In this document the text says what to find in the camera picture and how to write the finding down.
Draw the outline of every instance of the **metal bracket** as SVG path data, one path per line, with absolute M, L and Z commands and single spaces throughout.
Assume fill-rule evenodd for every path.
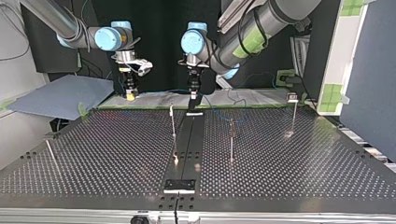
M 172 180 L 168 179 L 165 182 L 163 193 L 165 194 L 193 194 L 195 193 L 195 180 Z

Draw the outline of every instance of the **green tape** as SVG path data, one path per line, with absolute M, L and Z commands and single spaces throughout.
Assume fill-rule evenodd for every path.
M 295 76 L 296 76 L 296 72 L 294 71 L 294 69 L 279 70 L 279 71 L 277 71 L 277 74 L 276 74 L 276 85 L 278 87 L 293 87 L 293 84 L 286 84 L 286 82 L 281 81 L 280 78 L 281 77 L 295 77 Z
M 259 53 L 260 51 L 262 51 L 262 49 L 264 49 L 264 42 L 264 37 L 262 36 L 259 28 L 256 26 L 244 39 L 243 44 L 248 52 Z M 239 46 L 238 48 L 236 48 L 236 50 L 233 51 L 233 56 L 244 59 L 248 56 L 248 54 L 246 54 L 242 47 Z
M 79 112 L 79 115 L 82 117 L 85 117 L 88 115 L 88 111 L 85 109 L 82 102 L 78 103 L 78 112 Z
M 225 109 L 225 108 L 284 108 L 290 107 L 288 104 L 278 104 L 278 105 L 198 105 L 197 109 Z M 174 106 L 176 110 L 186 110 L 187 106 Z M 101 106 L 98 108 L 99 110 L 108 110 L 108 109 L 119 109 L 119 110 L 165 110 L 169 109 L 169 106 L 130 106 L 130 105 L 121 105 L 121 106 Z
M 341 89 L 343 85 L 325 84 L 319 106 L 320 112 L 335 112 L 341 102 Z
M 15 100 L 8 100 L 8 101 L 3 102 L 2 104 L 0 104 L 0 111 L 7 110 L 7 107 L 14 102 L 15 102 Z
M 364 0 L 344 0 L 343 8 L 341 9 L 342 17 L 359 16 Z

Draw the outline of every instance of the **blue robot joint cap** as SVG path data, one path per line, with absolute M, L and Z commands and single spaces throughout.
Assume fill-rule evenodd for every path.
M 200 53 L 205 45 L 204 37 L 196 30 L 188 30 L 181 38 L 181 47 L 187 54 Z
M 207 32 L 207 24 L 204 22 L 199 22 L 199 21 L 190 21 L 189 25 L 187 27 L 188 30 L 202 30 Z

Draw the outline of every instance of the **white cable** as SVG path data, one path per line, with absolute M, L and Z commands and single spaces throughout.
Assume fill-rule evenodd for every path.
M 108 73 L 108 75 L 107 75 L 106 79 L 108 79 L 108 78 L 110 77 L 110 75 L 111 75 L 111 74 L 113 74 L 113 72 L 112 72 L 112 71 L 110 71 L 110 72 Z
M 25 50 L 22 54 L 19 54 L 19 55 L 17 55 L 17 56 L 13 56 L 13 57 L 10 57 L 10 58 L 0 59 L 0 62 L 18 59 L 18 58 L 20 58 L 20 57 L 26 55 L 27 52 L 29 52 L 29 49 L 30 49 L 29 40 L 28 40 L 28 38 L 27 38 L 25 32 L 23 32 L 23 31 L 15 24 L 15 22 L 7 15 L 7 13 L 3 10 L 3 7 L 8 8 L 9 10 L 11 10 L 11 11 L 15 14 L 15 16 L 17 16 L 18 20 L 19 20 L 20 23 L 21 23 L 22 29 L 23 29 L 23 31 L 24 31 L 24 23 L 23 23 L 23 19 L 22 19 L 22 17 L 21 17 L 21 13 L 20 13 L 19 11 L 17 11 L 17 10 L 16 10 L 14 7 L 12 7 L 11 5 L 9 5 L 9 4 L 7 4 L 7 3 L 4 3 L 4 2 L 0 2 L 0 9 L 1 9 L 0 11 L 1 11 L 1 13 L 2 13 L 3 16 L 6 18 L 6 21 L 11 25 L 11 27 L 13 27 L 13 28 L 14 28 L 14 29 L 26 40 L 26 42 L 27 42 L 27 48 L 26 48 L 26 50 Z

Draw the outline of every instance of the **green square marker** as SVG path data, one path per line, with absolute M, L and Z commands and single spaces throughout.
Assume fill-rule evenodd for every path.
M 344 0 L 343 8 L 341 9 L 342 17 L 359 16 L 364 0 Z
M 338 104 L 330 104 L 329 107 L 327 108 L 328 112 L 335 112 L 337 110 L 337 105 Z
M 320 112 L 335 112 L 341 102 L 342 85 L 325 84 L 319 106 Z

